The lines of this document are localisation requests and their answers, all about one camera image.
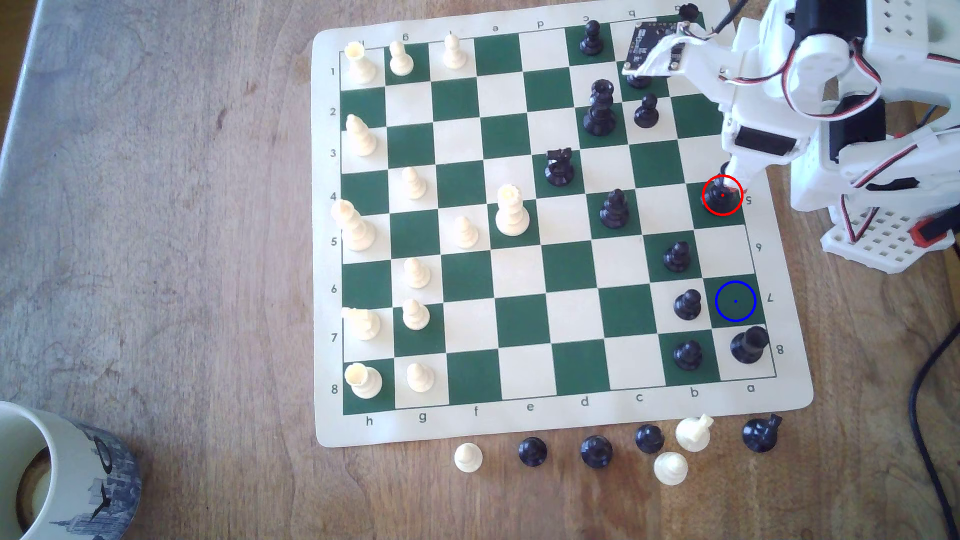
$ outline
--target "green square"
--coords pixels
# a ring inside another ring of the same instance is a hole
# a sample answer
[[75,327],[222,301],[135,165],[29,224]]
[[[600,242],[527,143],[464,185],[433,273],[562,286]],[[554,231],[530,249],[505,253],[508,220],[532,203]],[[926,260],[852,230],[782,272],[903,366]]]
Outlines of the green square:
[[546,295],[497,298],[496,333],[500,347],[550,342],[546,318]]
[[430,322],[422,330],[410,330],[403,324],[403,307],[394,307],[394,355],[417,356],[442,353],[445,348],[444,305],[426,306]]
[[383,387],[375,396],[368,400],[358,398],[350,385],[347,384],[347,366],[344,364],[344,379],[340,391],[344,394],[344,414],[365,414],[369,412],[381,412],[384,410],[393,410],[394,402],[394,359],[383,358],[381,360],[364,360],[360,362],[367,367],[371,367],[380,374],[383,379]]
[[383,65],[386,69],[383,74],[387,85],[402,85],[404,83],[422,83],[430,80],[430,49],[426,43],[404,43],[404,48],[410,58],[414,59],[414,69],[403,77],[394,75],[390,69],[390,47],[383,48]]
[[570,65],[583,65],[585,63],[603,63],[605,61],[614,61],[613,56],[613,38],[610,34],[610,23],[600,24],[600,37],[603,38],[603,50],[596,56],[587,56],[580,52],[580,42],[587,36],[583,26],[569,26],[564,28],[566,32],[566,57]]
[[441,255],[444,302],[493,297],[493,270],[489,251]]
[[480,115],[477,80],[451,79],[430,84],[433,95],[433,121],[474,118]]
[[446,355],[450,404],[482,404],[502,400],[500,359],[496,349]]
[[593,248],[589,241],[540,246],[547,292],[597,286]]
[[394,304],[388,260],[344,264],[341,272],[345,307],[379,309]]
[[340,198],[352,202],[360,215],[390,213],[387,171],[340,175]]
[[[731,282],[743,282],[747,285]],[[754,274],[705,279],[704,292],[707,293],[707,300],[709,300],[710,323],[714,328],[762,325],[766,322],[763,316],[763,303],[766,299],[760,292]],[[723,315],[733,320],[724,318],[717,312],[718,308]]]
[[684,183],[677,139],[630,145],[630,161],[634,166],[634,185],[651,187]]
[[576,195],[584,192],[584,170],[580,162],[580,151],[571,151],[570,164],[573,165],[573,180],[570,184],[556,186],[546,180],[546,154],[536,154],[533,156],[534,162],[534,188],[537,190],[537,198],[562,197],[564,195]]
[[480,136],[484,160],[530,154],[530,130],[525,112],[480,118]]
[[587,133],[587,130],[584,129],[584,115],[587,114],[588,110],[590,110],[589,106],[577,108],[577,126],[579,126],[577,136],[580,138],[581,149],[627,144],[627,127],[623,124],[622,103],[614,103],[613,107],[610,107],[610,110],[613,111],[613,116],[616,118],[616,127],[613,128],[613,131],[610,132],[609,135],[596,136]]
[[609,391],[610,376],[603,340],[554,343],[553,377],[558,396]]
[[723,112],[704,94],[690,94],[670,98],[673,120],[677,124],[677,138],[720,135],[723,131]]
[[630,216],[627,224],[619,229],[611,229],[600,221],[600,210],[607,200],[608,193],[588,193],[587,208],[590,212],[590,237],[591,238],[613,238],[616,236],[634,236],[641,233],[640,230],[640,212],[636,209],[636,191],[625,189],[623,195],[627,199],[627,208],[630,210]]
[[[663,265],[663,254],[677,242],[690,244],[690,265],[683,272],[671,272]],[[647,252],[647,270],[650,282],[672,282],[700,277],[700,258],[697,256],[697,242],[693,231],[676,233],[647,234],[643,236],[643,248]]]
[[604,337],[657,333],[649,284],[600,289],[600,315]]
[[477,75],[513,73],[522,71],[520,61],[520,36],[484,36],[473,39],[473,56],[477,63]]
[[507,236],[496,227],[496,203],[487,205],[487,221],[490,224],[491,249],[517,248],[520,246],[536,246],[540,243],[540,225],[537,222],[537,201],[523,201],[523,207],[530,214],[530,227],[523,234]]
[[[713,332],[680,331],[677,333],[662,333],[660,338],[660,358],[663,360],[663,376],[667,386],[682,386],[688,384],[704,384],[720,381],[720,368],[717,367],[717,353],[713,347]],[[704,359],[700,367],[693,371],[686,371],[677,365],[673,359],[673,350],[689,340],[700,343]]]
[[569,67],[524,71],[523,85],[527,93],[527,110],[573,107]]
[[440,253],[440,222],[436,210],[390,214],[390,257],[408,258]]
[[483,161],[437,165],[437,202],[440,208],[486,205]]
[[690,215],[693,217],[693,228],[707,229],[710,227],[726,227],[728,225],[744,225],[743,207],[740,207],[730,215],[716,215],[704,206],[703,195],[704,184],[706,183],[707,179],[704,179],[703,182],[686,185],[686,195],[690,200]]

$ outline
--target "black pawn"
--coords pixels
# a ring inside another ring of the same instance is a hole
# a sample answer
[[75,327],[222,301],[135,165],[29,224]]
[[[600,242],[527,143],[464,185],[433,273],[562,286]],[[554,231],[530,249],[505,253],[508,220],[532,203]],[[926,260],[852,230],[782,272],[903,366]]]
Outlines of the black pawn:
[[537,437],[527,437],[520,442],[516,453],[527,467],[540,467],[546,460],[546,443]]
[[777,446],[777,428],[782,421],[776,414],[771,414],[767,420],[751,418],[743,425],[743,444],[758,454],[773,450]]
[[663,254],[663,266],[671,272],[683,272],[690,265],[690,244],[677,242]]
[[704,351],[700,347],[700,343],[691,339],[686,343],[681,343],[673,350],[673,361],[680,369],[693,371],[700,367],[700,363],[704,361]]
[[689,289],[673,301],[673,312],[685,321],[692,321],[700,315],[700,291]]
[[743,364],[752,364],[763,356],[770,344],[770,335],[763,327],[749,327],[730,341],[730,352]]
[[584,27],[584,40],[580,42],[580,52],[587,56],[596,56],[603,50],[603,38],[600,37],[600,23],[595,20],[587,21]]
[[636,430],[636,447],[644,454],[656,454],[663,448],[663,431],[653,424],[644,424]]
[[580,445],[580,457],[591,469],[602,469],[613,459],[613,445],[605,437],[591,435]]

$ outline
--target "wood grain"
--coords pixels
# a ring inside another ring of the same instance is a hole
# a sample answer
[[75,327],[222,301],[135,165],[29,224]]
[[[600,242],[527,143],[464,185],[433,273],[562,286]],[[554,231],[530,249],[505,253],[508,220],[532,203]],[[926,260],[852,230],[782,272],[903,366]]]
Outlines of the wood grain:
[[[941,538],[906,421],[956,318],[941,257],[886,276],[824,254],[771,169],[816,398],[754,455],[720,418],[660,486],[636,426],[325,449],[314,433],[309,65],[325,28],[533,6],[44,2],[0,169],[0,398],[142,459],[130,538]],[[759,13],[762,4],[751,6]],[[958,354],[920,402],[955,500]],[[663,423],[667,431],[675,423]],[[612,465],[576,449],[603,433]],[[668,449],[675,449],[671,440]]]

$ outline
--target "chess mat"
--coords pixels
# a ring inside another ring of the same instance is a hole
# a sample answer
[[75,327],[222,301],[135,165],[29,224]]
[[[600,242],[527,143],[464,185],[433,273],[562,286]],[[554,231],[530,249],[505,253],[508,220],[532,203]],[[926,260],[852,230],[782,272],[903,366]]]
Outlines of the chess mat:
[[[716,24],[728,5],[697,2]],[[602,23],[603,52],[578,45],[588,19]],[[808,405],[813,390],[776,215],[766,179],[754,181],[740,210],[720,217],[701,194],[729,156],[722,114],[685,78],[656,79],[643,90],[620,67],[639,20],[679,20],[672,2],[606,0],[512,12],[404,21],[329,30],[314,40],[312,61],[315,407],[324,446],[656,421]],[[444,66],[443,39],[460,37],[468,55]],[[414,69],[389,69],[388,45],[403,40]],[[362,41],[377,66],[369,84],[350,80],[345,45]],[[590,85],[615,86],[616,129],[581,126]],[[648,92],[659,123],[632,118]],[[356,114],[377,138],[372,155],[354,156],[344,123]],[[573,149],[574,181],[547,182],[545,152]],[[427,182],[417,200],[400,171]],[[494,225],[496,190],[519,187],[530,228],[506,236]],[[626,193],[630,222],[600,223],[605,196]],[[351,201],[376,228],[371,248],[343,247],[330,215]],[[464,215],[480,239],[455,245]],[[675,274],[663,253],[689,243],[689,268]],[[423,289],[403,280],[403,261],[431,272]],[[674,299],[700,291],[693,321]],[[400,306],[417,299],[430,323],[411,331]],[[350,335],[341,307],[373,310],[381,330]],[[770,333],[754,364],[730,353],[750,326]],[[684,371],[674,347],[699,341],[703,364]],[[379,394],[357,398],[344,380],[352,362],[375,368]],[[407,366],[433,369],[417,393]]]

